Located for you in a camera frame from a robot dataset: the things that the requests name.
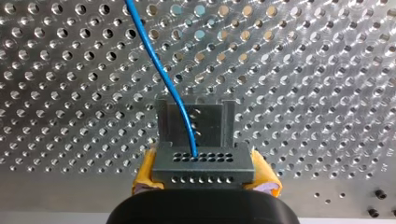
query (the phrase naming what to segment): black rubber component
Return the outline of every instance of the black rubber component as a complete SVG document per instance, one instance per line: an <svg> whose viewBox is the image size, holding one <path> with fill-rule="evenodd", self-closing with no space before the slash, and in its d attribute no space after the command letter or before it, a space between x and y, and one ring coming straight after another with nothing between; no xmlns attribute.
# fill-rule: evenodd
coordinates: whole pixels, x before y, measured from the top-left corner
<svg viewBox="0 0 396 224"><path fill-rule="evenodd" d="M378 211L376 211L376 209L371 208L368 210L370 217L376 218L379 217L379 213Z"/></svg>
<svg viewBox="0 0 396 224"><path fill-rule="evenodd" d="M384 192L384 190L382 189L378 189L375 191L375 196L379 199L379 200L384 200L387 198L387 194Z"/></svg>
<svg viewBox="0 0 396 224"><path fill-rule="evenodd" d="M244 189L165 189L137 194L110 214L107 224L299 224L279 199Z"/></svg>

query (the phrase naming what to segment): screw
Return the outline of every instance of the screw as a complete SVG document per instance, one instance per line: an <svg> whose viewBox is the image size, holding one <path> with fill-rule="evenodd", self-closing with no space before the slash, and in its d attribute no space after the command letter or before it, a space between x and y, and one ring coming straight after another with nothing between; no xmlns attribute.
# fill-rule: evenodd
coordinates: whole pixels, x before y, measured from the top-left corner
<svg viewBox="0 0 396 224"><path fill-rule="evenodd" d="M378 211L376 211L376 209L374 209L374 208L369 209L367 212L369 213L370 217L373 217L373 218L379 217Z"/></svg>
<svg viewBox="0 0 396 224"><path fill-rule="evenodd" d="M375 191L375 196L379 199L379 200L384 200L387 198L387 194L384 192L384 190L382 189L378 189Z"/></svg>

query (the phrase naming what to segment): metal pegboard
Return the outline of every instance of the metal pegboard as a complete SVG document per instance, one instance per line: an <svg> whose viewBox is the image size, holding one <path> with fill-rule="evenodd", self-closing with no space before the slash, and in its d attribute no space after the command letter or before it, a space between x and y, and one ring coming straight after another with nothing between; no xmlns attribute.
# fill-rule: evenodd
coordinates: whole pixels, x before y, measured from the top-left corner
<svg viewBox="0 0 396 224"><path fill-rule="evenodd" d="M136 6L179 92L237 99L300 217L394 218L395 1ZM164 92L123 1L2 1L0 37L0 208L111 210Z"/></svg>

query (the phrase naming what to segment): blue cable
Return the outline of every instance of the blue cable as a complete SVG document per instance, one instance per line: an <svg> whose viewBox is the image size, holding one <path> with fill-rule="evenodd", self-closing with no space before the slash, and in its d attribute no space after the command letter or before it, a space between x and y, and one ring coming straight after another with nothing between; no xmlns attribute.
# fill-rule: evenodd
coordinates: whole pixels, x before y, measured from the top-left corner
<svg viewBox="0 0 396 224"><path fill-rule="evenodd" d="M134 0L125 0L126 6L128 7L129 12L131 13L132 20L134 21L134 25L136 26L137 32L142 39L143 45L148 52L148 56L153 61L155 68L157 68L160 76L163 78L163 82L165 83L166 88L168 88L169 92L171 93L172 97L174 98L178 109L180 110L181 117L183 118L184 125L187 129L187 134L190 140L190 148L191 154L193 157L198 156L197 147L195 145L195 136L194 130L192 129L189 114L186 111L186 108L183 105L183 101L181 100L180 96L177 93L175 86L172 83L172 80L169 78L168 74L163 70L163 65L161 64L160 59L157 57L154 48L151 46L148 34L146 33L145 27L143 26L142 21L140 20L139 13L137 12L136 7L134 6Z"/></svg>

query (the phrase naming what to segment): gray metal bracket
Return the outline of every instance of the gray metal bracket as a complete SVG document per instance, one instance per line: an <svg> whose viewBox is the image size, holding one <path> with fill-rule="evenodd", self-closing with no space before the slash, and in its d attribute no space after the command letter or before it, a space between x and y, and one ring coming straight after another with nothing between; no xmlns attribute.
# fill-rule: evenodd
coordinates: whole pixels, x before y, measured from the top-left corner
<svg viewBox="0 0 396 224"><path fill-rule="evenodd" d="M199 156L190 154L177 106L158 100L160 144L153 180L163 182L168 189L238 189L253 181L248 145L233 143L234 101L186 107L197 132Z"/></svg>

